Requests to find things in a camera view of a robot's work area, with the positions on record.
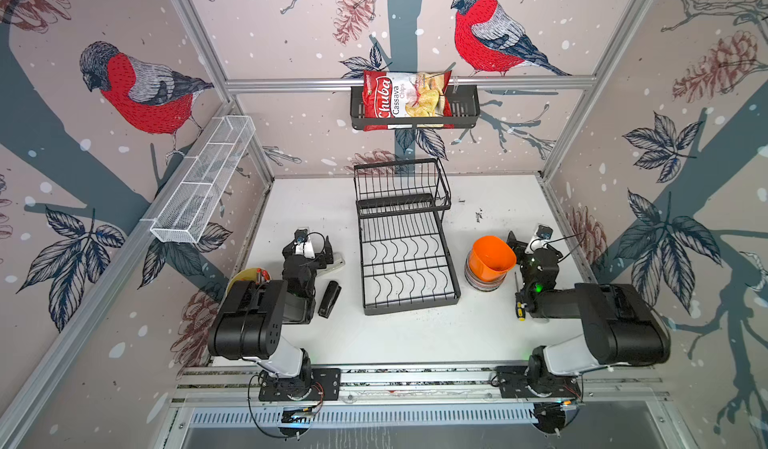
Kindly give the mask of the orange plastic bowl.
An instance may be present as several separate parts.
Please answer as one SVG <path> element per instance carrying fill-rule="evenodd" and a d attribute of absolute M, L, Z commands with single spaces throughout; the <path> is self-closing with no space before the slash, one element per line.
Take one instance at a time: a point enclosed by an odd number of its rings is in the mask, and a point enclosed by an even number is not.
<path fill-rule="evenodd" d="M 502 239 L 493 235 L 477 239 L 469 252 L 472 272 L 484 281 L 491 281 L 508 273 L 517 265 L 513 249 Z"/>

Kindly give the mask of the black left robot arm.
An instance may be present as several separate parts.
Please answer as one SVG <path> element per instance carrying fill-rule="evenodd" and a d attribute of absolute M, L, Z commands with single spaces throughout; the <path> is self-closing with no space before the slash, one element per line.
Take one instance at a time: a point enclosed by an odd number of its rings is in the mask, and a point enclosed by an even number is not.
<path fill-rule="evenodd" d="M 282 338 L 284 325 L 308 324 L 316 307 L 317 273 L 334 264 L 330 239 L 298 229 L 282 249 L 283 268 L 277 279 L 233 282 L 218 309 L 207 340 L 210 355 L 230 361 L 244 360 L 262 368 L 262 381 L 283 395 L 309 395 L 313 386 L 309 354 Z"/>

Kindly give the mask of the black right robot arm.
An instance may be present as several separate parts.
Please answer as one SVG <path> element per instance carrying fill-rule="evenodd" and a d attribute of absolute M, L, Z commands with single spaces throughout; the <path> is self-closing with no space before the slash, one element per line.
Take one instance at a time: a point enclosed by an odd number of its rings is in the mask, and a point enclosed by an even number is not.
<path fill-rule="evenodd" d="M 613 366 L 646 367 L 667 362 L 671 337 L 652 308 L 630 284 L 577 283 L 558 289 L 565 256 L 543 241 L 533 249 L 509 232 L 522 286 L 515 294 L 519 319 L 577 319 L 582 332 L 557 344 L 536 347 L 524 386 L 536 397 L 580 397 L 578 378 Z"/>

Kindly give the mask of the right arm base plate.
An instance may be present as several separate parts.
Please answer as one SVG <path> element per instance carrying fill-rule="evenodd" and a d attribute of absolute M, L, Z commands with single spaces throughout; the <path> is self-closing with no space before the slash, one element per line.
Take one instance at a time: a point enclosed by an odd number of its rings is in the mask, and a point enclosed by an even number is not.
<path fill-rule="evenodd" d="M 527 366 L 497 366 L 491 379 L 504 399 L 556 398 L 581 399 L 576 376 L 552 375 L 543 370 L 535 375 Z"/>

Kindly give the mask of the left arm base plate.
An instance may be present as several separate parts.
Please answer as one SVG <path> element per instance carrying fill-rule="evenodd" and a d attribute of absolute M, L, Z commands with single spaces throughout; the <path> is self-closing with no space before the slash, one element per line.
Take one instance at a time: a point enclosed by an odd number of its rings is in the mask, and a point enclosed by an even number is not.
<path fill-rule="evenodd" d="M 259 374 L 260 402 L 337 401 L 341 385 L 338 368 L 315 368 L 293 378 L 278 378 L 262 371 Z"/>

